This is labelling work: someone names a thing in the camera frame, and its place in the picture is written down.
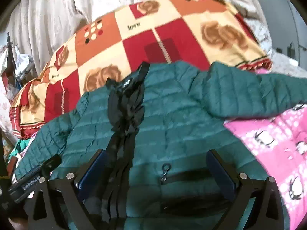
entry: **plastic bag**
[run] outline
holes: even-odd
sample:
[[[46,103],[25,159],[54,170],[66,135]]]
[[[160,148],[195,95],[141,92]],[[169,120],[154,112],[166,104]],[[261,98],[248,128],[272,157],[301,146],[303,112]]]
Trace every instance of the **plastic bag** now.
[[[18,89],[16,89],[12,84],[7,85],[7,98],[9,100],[14,100],[14,97],[17,95],[19,92]]]
[[[7,68],[7,56],[8,56],[9,50],[5,49],[4,52],[0,56],[0,76],[4,72],[4,70]]]
[[[34,66],[33,57],[25,53],[20,54],[17,46],[15,46],[15,53],[17,56],[16,57],[15,77],[18,80],[23,80],[25,75]]]

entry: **quilted jacket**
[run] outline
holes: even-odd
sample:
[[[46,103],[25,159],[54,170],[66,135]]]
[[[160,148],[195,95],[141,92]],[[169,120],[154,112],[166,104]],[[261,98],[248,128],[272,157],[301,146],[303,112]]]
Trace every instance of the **quilted jacket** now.
[[[138,72],[116,83],[117,88],[133,84]],[[141,121],[132,125],[137,130],[133,132],[132,127],[134,150],[126,167],[129,185],[124,199],[124,229],[212,229],[222,212],[197,217],[182,212],[183,216],[168,217],[162,205],[177,198],[204,198],[219,192],[212,178],[188,175],[206,168],[205,155],[210,149],[217,150],[238,172],[266,179],[263,167],[223,126],[224,119],[273,117],[307,102],[305,79],[256,75],[218,62],[208,72],[184,62],[151,64],[142,87],[141,100],[132,106],[142,115]],[[113,91],[104,86],[85,93],[76,109],[44,125],[16,169],[17,178],[54,154],[62,156],[62,164],[52,178],[63,178],[89,161],[96,150],[106,149],[119,127],[109,119],[113,115],[110,108],[116,108],[110,104]],[[162,183],[164,164],[171,169]],[[287,228],[289,219],[284,212]]]

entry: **rose print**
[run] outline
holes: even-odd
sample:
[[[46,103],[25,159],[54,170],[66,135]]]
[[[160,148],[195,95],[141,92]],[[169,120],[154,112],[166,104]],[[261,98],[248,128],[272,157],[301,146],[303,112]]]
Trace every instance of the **rose print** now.
[[[122,80],[121,71],[117,66],[110,65],[105,68],[98,67],[96,69],[90,70],[84,81],[84,91],[91,92],[100,88],[106,84],[106,80],[110,78],[119,82]]]
[[[2,108],[3,108],[3,110],[6,110],[6,109],[7,109],[7,103],[4,103],[4,104],[2,105]]]
[[[63,51],[59,54],[59,58],[58,58],[59,67],[65,65],[68,55],[69,55],[69,50],[68,50],[68,47],[65,46],[63,48]]]
[[[12,102],[12,107],[15,107],[16,106],[16,103],[17,103],[17,100],[18,100],[18,98],[19,98],[19,96],[20,96],[20,93],[18,93],[16,96],[15,96],[15,98],[13,99],[13,102]]]
[[[158,12],[160,4],[157,1],[144,1],[139,3],[136,7],[143,15],[149,15],[155,12]]]
[[[221,26],[217,21],[210,21],[202,25],[201,32],[204,41],[220,50],[229,49],[233,44],[243,51],[248,49],[244,34],[230,25]]]
[[[47,68],[45,71],[44,71],[44,74],[43,74],[43,77],[41,79],[41,82],[42,83],[49,83],[49,73],[50,73],[50,68]]]
[[[40,100],[34,93],[34,85],[31,86],[31,90],[29,91],[29,108],[30,112],[32,114],[35,114],[37,112],[37,109],[39,108],[40,105]]]

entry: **pink blanket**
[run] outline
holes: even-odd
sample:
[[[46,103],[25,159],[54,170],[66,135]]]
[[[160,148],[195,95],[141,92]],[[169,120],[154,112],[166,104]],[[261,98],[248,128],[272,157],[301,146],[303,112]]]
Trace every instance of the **pink blanket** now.
[[[295,230],[307,213],[307,104],[271,119],[225,122],[276,179]]]

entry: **jacket sleeve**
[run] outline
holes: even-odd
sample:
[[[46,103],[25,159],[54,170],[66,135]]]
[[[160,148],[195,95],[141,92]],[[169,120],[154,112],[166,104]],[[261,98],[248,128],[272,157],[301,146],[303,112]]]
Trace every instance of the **jacket sleeve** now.
[[[204,109],[216,117],[268,118],[307,102],[307,79],[257,75],[218,62],[196,82],[202,87]]]
[[[67,137],[84,113],[88,104],[88,93],[85,93],[76,108],[42,126],[37,133],[26,155],[16,168],[16,178],[20,179],[35,166],[42,164],[55,154],[61,154],[66,148]]]

